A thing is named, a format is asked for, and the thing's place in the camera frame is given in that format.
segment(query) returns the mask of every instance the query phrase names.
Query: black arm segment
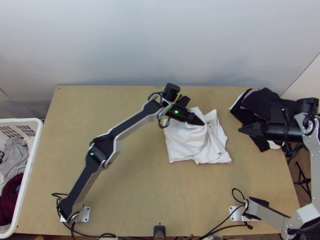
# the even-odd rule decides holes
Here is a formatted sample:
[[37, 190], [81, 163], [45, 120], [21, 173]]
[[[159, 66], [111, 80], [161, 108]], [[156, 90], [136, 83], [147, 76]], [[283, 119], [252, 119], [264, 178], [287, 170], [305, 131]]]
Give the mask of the black arm segment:
[[[164, 115], [181, 122], [204, 125], [194, 113], [189, 112], [186, 108], [190, 100], [188, 97], [178, 98], [174, 103], [179, 91], [180, 88], [178, 86], [168, 83], [163, 92], [151, 94], [141, 111], [113, 127], [108, 133], [96, 137], [91, 142], [91, 147], [86, 155], [86, 166], [69, 195], [60, 200], [57, 205], [58, 211], [67, 223], [72, 224], [76, 221], [78, 213], [83, 208], [85, 196], [100, 172], [107, 169], [116, 159], [120, 152], [119, 141], [124, 137], [147, 122], [160, 121]], [[156, 97], [152, 97], [154, 95], [160, 97], [160, 102], [155, 100]]]
[[75, 183], [69, 195], [60, 200], [57, 209], [67, 222], [76, 218], [83, 205], [82, 202], [90, 190], [91, 186], [99, 176], [100, 172], [107, 168], [115, 159], [119, 149], [116, 140], [138, 128], [138, 125], [148, 121], [148, 118], [156, 117], [157, 113], [163, 109], [156, 100], [149, 100], [142, 110], [122, 123], [112, 128], [107, 134], [101, 135], [93, 140], [86, 155], [86, 166]]

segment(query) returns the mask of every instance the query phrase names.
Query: white wall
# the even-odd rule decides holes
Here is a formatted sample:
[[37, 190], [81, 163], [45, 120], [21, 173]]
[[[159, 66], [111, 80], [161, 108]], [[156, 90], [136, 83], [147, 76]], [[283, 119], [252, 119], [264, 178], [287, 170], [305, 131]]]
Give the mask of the white wall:
[[320, 50], [318, 0], [3, 0], [0, 88], [56, 84], [267, 86], [282, 93]]
[[320, 54], [281, 97], [292, 100], [311, 97], [320, 99]]

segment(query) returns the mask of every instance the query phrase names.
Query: white laundry basket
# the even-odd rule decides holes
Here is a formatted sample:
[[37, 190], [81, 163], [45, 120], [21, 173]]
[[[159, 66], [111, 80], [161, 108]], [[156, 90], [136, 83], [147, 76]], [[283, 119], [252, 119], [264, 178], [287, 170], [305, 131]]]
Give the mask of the white laundry basket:
[[11, 224], [0, 226], [0, 239], [7, 238], [15, 231], [21, 211], [22, 202], [26, 193], [27, 184], [30, 178], [34, 156], [37, 151], [40, 134], [42, 131], [42, 121], [37, 118], [9, 118], [0, 119], [0, 150], [4, 150], [4, 144], [8, 138], [27, 138], [34, 136], [34, 141], [30, 150], [30, 155], [26, 164], [21, 187], [14, 209]]

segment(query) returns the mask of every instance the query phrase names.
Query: floor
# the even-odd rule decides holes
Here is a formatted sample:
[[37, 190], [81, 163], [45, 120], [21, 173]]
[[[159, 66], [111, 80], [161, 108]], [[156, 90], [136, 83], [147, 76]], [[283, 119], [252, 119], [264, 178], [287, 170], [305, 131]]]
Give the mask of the floor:
[[[307, 178], [311, 177], [311, 172], [310, 172], [310, 155], [309, 152], [306, 151], [305, 149], [300, 150], [298, 155], [291, 161], [289, 164], [289, 169], [290, 173], [292, 176], [292, 181], [296, 182], [298, 181], [299, 178], [299, 169], [296, 166], [296, 162], [299, 163], [300, 167], [302, 168], [305, 176]], [[298, 196], [298, 200], [300, 203], [300, 206], [304, 206], [308, 203], [310, 203], [310, 199], [306, 192], [302, 189], [301, 186], [295, 185], [296, 193]], [[280, 240], [279, 234], [264, 234], [264, 235], [246, 235], [246, 236], [224, 236], [224, 238], [227, 239], [232, 239], [232, 240]], [[71, 236], [45, 236], [45, 240], [72, 240]], [[77, 240], [92, 240], [92, 238], [87, 238], [87, 237], [76, 237]], [[167, 238], [167, 240], [173, 240], [174, 238], [170, 237]]]

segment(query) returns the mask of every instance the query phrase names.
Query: black cable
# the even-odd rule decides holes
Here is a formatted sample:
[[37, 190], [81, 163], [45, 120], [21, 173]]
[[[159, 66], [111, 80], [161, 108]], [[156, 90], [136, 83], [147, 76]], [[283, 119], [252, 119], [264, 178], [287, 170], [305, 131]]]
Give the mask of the black cable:
[[150, 94], [150, 96], [148, 97], [148, 100], [150, 100], [150, 98], [153, 96], [153, 95], [155, 95], [155, 94], [160, 94], [160, 96], [161, 96], [161, 94], [163, 94], [163, 93], [166, 93], [165, 91], [162, 91], [162, 92], [153, 92], [152, 94]]
[[135, 238], [135, 239], [147, 240], [147, 239], [145, 239], [145, 238], [140, 238], [140, 237], [129, 237], [129, 238]]
[[[56, 199], [56, 205], [58, 205], [59, 201], [62, 199], [59, 195], [67, 196], [68, 194], [55, 192], [55, 193], [52, 193], [51, 195], [52, 195], [52, 196], [55, 196], [55, 197], [57, 198], [57, 199]], [[59, 218], [60, 218], [61, 215], [60, 215], [60, 212], [59, 212], [58, 209], [57, 209], [57, 213], [58, 213], [58, 216], [59, 216]], [[74, 226], [76, 225], [76, 222], [74, 222], [71, 227], [69, 227], [65, 222], [63, 222], [63, 225], [64, 225], [67, 229], [69, 229], [69, 230], [71, 231], [71, 237], [72, 237], [73, 240], [75, 240], [74, 233], [79, 234], [79, 235], [84, 236], [84, 237], [97, 238], [97, 239], [100, 239], [100, 238], [116, 238], [116, 237], [117, 237], [115, 234], [108, 233], [108, 232], [103, 233], [103, 234], [101, 234], [100, 236], [83, 234], [83, 233], [78, 232], [78, 231], [76, 231], [76, 230], [74, 229]]]
[[236, 207], [236, 209], [233, 210], [232, 213], [230, 213], [230, 215], [229, 215], [228, 217], [226, 217], [225, 220], [223, 220], [219, 225], [217, 225], [216, 227], [214, 227], [213, 229], [211, 229], [211, 230], [210, 230], [209, 232], [207, 232], [205, 235], [199, 237], [199, 240], [202, 240], [202, 239], [204, 239], [204, 238], [206, 238], [206, 237], [208, 237], [208, 236], [211, 236], [211, 235], [212, 235], [212, 232], [213, 232], [216, 228], [218, 228], [218, 227], [220, 227], [222, 224], [224, 224], [224, 223], [226, 222], [226, 220], [228, 220], [228, 219], [231, 217], [231, 215], [232, 215], [236, 210], [238, 210], [239, 208], [241, 208], [241, 207], [243, 207], [243, 206], [244, 206], [244, 204]]
[[159, 128], [161, 128], [161, 129], [167, 128], [170, 124], [170, 118], [167, 119], [167, 122], [164, 126], [161, 124], [161, 119], [158, 120], [158, 124], [159, 124]]
[[240, 200], [238, 200], [238, 199], [234, 196], [234, 193], [233, 193], [234, 190], [237, 190], [237, 191], [241, 194], [243, 200], [245, 200], [244, 195], [243, 195], [242, 192], [241, 192], [239, 189], [237, 189], [237, 188], [233, 188], [232, 191], [231, 191], [233, 198], [234, 198], [238, 203], [244, 204], [244, 202], [241, 202]]
[[318, 228], [319, 226], [320, 226], [320, 220], [305, 228], [300, 228], [300, 229], [288, 228], [288, 234], [293, 235], [293, 234], [301, 234], [301, 233], [309, 232], [311, 230], [314, 230], [315, 228]]
[[227, 228], [235, 228], [235, 227], [247, 227], [247, 228], [249, 228], [250, 230], [253, 229], [253, 227], [252, 227], [251, 225], [249, 225], [247, 222], [244, 222], [244, 224], [230, 225], [230, 226], [226, 226], [226, 227], [223, 227], [223, 228], [219, 228], [219, 229], [215, 230], [214, 232], [212, 232], [212, 233], [210, 234], [210, 236], [213, 235], [213, 234], [215, 234], [215, 233], [217, 233], [217, 232], [219, 232], [219, 231], [221, 231], [221, 230], [224, 230], [224, 229], [227, 229]]
[[72, 224], [72, 226], [71, 226], [71, 237], [72, 237], [72, 239], [73, 240], [76, 240], [76, 238], [74, 237], [74, 235], [73, 235], [73, 228], [74, 228], [74, 225], [75, 225], [76, 223], [74, 222], [73, 224]]
[[226, 229], [226, 228], [246, 226], [246, 227], [249, 228], [250, 230], [253, 229], [253, 227], [252, 227], [251, 225], [249, 225], [247, 222], [244, 222], [244, 224], [230, 225], [230, 226], [226, 226], [226, 227], [219, 228], [218, 230], [216, 230], [218, 227], [220, 227], [222, 224], [224, 224], [224, 223], [226, 222], [226, 220], [228, 220], [228, 219], [232, 216], [232, 214], [233, 214], [234, 212], [236, 212], [236, 210], [238, 210], [239, 208], [241, 208], [241, 207], [244, 206], [244, 202], [241, 202], [240, 200], [238, 200], [238, 199], [235, 197], [235, 195], [234, 195], [234, 191], [235, 191], [235, 190], [238, 191], [238, 192], [241, 194], [243, 200], [245, 200], [245, 197], [244, 197], [243, 193], [242, 193], [239, 189], [233, 188], [232, 191], [231, 191], [232, 196], [233, 196], [233, 198], [234, 198], [237, 202], [241, 203], [241, 205], [239, 205], [238, 207], [236, 207], [236, 209], [233, 210], [233, 211], [230, 213], [230, 215], [229, 215], [225, 220], [223, 220], [219, 225], [217, 225], [216, 227], [214, 227], [213, 229], [211, 229], [207, 234], [199, 237], [199, 240], [202, 240], [202, 239], [204, 239], [204, 238], [206, 238], [206, 237], [209, 237], [209, 236], [213, 235], [214, 233], [219, 232], [219, 231], [221, 231], [221, 230], [223, 230], [223, 229]]

